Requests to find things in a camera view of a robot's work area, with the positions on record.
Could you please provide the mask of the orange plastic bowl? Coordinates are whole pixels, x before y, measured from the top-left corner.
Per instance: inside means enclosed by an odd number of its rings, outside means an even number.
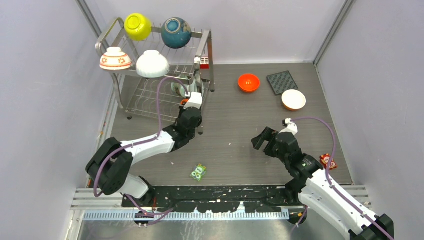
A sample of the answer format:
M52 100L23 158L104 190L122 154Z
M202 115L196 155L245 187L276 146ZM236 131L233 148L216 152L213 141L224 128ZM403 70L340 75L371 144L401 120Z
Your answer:
M237 80L237 85L241 91L245 93L253 93L260 87L261 81L256 75L252 73L245 73L240 75Z
M188 102L188 99L183 99L183 100L180 102L180 105L181 105L181 106L184 106L187 102Z

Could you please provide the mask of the orange bowl white inside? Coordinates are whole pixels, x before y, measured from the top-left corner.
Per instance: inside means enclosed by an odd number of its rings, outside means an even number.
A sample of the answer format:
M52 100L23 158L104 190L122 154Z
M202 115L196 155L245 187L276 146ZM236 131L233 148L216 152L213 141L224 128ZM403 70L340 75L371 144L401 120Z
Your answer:
M281 101L286 109L297 111L306 105L307 99L299 90L289 89L282 93Z

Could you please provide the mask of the plain white bowl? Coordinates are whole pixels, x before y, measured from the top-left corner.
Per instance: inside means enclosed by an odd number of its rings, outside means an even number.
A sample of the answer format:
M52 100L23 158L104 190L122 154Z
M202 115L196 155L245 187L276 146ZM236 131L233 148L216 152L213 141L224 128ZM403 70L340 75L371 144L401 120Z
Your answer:
M136 73L146 79L164 77L170 71L165 56L157 50L146 50L136 62Z

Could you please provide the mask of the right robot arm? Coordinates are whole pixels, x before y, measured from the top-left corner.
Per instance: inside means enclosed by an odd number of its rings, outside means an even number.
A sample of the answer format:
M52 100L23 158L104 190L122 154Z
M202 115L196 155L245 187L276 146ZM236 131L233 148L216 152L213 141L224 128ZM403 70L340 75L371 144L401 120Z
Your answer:
M268 142L263 152L279 159L293 177L285 185L287 202L315 210L346 240L393 240L394 221L386 214L377 215L327 175L318 160L302 152L296 132L292 127L281 131L266 127L251 139L256 150Z

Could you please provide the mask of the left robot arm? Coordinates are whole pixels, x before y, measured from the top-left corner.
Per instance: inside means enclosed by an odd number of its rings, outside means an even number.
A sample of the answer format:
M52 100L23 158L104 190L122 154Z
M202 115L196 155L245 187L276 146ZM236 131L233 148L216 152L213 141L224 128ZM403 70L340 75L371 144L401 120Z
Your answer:
M186 146L196 136L196 128L202 123L200 109L181 107L175 123L163 128L159 135L133 141L108 138L85 167L87 174L96 182L101 193L126 195L141 207L148 207L155 191L141 176L133 176L130 169L136 163L150 157L174 152Z

